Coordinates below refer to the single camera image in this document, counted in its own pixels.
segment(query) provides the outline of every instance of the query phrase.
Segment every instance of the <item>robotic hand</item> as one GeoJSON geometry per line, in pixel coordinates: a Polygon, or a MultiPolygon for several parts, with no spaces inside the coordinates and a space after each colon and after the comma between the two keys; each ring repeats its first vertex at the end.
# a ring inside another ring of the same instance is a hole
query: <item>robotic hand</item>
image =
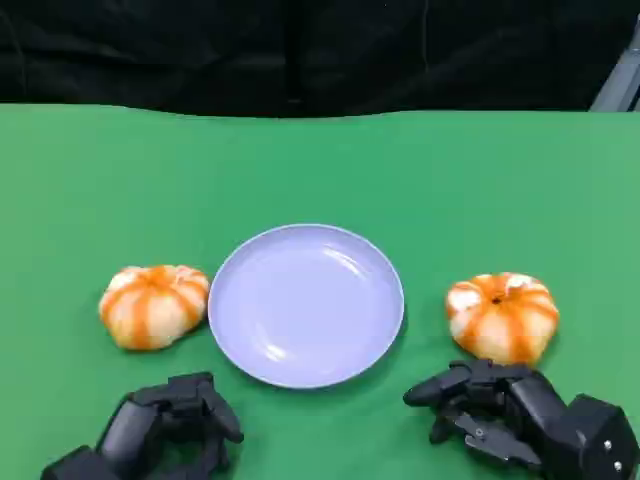
{"type": "Polygon", "coordinates": [[[243,438],[210,373],[173,377],[167,385],[126,395],[95,450],[74,450],[45,468],[41,480],[208,480],[229,465],[224,441],[243,438]],[[191,464],[149,474],[166,441],[198,442],[202,451],[191,464]]]}
{"type": "Polygon", "coordinates": [[[622,408],[587,395],[567,406],[525,365],[453,362],[404,402],[434,411],[433,444],[461,434],[469,449],[548,480],[636,478],[640,449],[622,408]]]}

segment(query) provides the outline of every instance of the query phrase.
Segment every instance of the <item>plate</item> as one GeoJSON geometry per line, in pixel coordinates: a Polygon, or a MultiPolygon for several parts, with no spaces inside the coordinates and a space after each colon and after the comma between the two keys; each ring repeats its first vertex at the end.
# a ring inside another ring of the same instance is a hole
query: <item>plate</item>
{"type": "Polygon", "coordinates": [[[288,225],[238,247],[216,274],[209,324],[225,355],[264,382],[306,389],[371,367],[402,325],[387,257],[329,225],[288,225]]]}

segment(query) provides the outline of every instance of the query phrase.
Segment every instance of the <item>metal frame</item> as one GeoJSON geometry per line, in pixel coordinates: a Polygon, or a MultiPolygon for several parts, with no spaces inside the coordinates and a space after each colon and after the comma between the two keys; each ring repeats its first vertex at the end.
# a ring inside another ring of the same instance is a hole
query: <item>metal frame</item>
{"type": "MultiPolygon", "coordinates": [[[[640,89],[640,16],[627,48],[591,106],[592,112],[627,112],[640,89]]],[[[640,112],[640,100],[635,105],[640,112]]]]}

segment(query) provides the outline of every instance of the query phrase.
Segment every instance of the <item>orange striped pumpkin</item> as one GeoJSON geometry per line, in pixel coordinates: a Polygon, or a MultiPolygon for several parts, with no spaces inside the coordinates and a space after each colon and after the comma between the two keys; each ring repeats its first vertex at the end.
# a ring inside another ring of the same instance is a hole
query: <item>orange striped pumpkin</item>
{"type": "Polygon", "coordinates": [[[200,323],[208,290],[205,274],[184,265],[127,267],[100,300],[100,317],[121,348],[157,350],[200,323]]]}
{"type": "Polygon", "coordinates": [[[534,365],[558,326],[558,309],[538,280],[517,273],[456,283],[446,299],[454,340],[478,358],[534,365]]]}

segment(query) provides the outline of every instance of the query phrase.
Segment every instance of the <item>pumpkin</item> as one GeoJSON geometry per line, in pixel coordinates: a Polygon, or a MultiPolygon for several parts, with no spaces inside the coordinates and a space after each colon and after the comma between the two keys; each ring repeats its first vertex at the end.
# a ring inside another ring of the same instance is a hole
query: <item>pumpkin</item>
{"type": "Polygon", "coordinates": [[[478,275],[447,293],[454,340],[478,358],[534,365],[558,326],[547,287],[517,273],[478,275]]]}
{"type": "Polygon", "coordinates": [[[100,317],[121,348],[165,348],[200,323],[208,289],[205,274],[184,265],[126,267],[100,300],[100,317]]]}

